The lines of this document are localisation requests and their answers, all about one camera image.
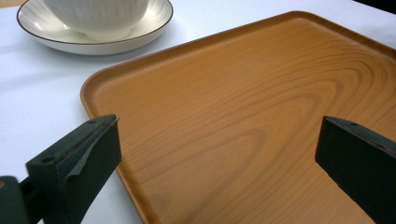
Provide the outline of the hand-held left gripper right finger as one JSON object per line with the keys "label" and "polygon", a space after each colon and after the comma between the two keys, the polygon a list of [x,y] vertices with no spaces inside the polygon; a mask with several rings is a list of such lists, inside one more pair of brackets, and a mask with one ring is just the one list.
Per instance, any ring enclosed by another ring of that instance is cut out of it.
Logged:
{"label": "hand-held left gripper right finger", "polygon": [[396,224],[396,142],[326,116],[315,161],[376,224]]}

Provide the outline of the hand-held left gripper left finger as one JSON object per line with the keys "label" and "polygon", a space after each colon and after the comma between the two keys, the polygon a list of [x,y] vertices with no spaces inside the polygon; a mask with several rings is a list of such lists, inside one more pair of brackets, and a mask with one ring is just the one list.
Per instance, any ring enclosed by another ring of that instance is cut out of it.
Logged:
{"label": "hand-held left gripper left finger", "polygon": [[118,118],[90,119],[26,163],[46,224],[80,224],[121,161]]}

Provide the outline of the wooden tray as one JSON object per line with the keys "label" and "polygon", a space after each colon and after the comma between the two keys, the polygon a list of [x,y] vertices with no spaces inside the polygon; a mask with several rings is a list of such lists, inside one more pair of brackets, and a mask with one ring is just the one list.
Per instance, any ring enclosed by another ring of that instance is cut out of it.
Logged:
{"label": "wooden tray", "polygon": [[324,116],[396,140],[396,49],[302,11],[92,75],[145,224],[373,224],[317,165]]}

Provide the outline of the white plate with dark rim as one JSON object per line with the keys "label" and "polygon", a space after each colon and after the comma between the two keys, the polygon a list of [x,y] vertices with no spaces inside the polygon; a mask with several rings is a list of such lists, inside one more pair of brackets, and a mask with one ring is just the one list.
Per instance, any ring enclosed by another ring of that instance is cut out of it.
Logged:
{"label": "white plate with dark rim", "polygon": [[43,0],[27,0],[18,10],[20,27],[37,42],[80,55],[110,55],[141,48],[165,30],[174,14],[169,0],[149,0],[143,19],[120,40],[97,41],[59,21]]}

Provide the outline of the white ribbed bowl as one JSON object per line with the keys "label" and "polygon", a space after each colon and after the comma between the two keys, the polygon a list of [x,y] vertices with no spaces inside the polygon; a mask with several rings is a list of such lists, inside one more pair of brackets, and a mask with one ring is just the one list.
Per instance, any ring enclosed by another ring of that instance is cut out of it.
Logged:
{"label": "white ribbed bowl", "polygon": [[127,36],[146,14],[149,0],[42,0],[71,29],[98,41]]}

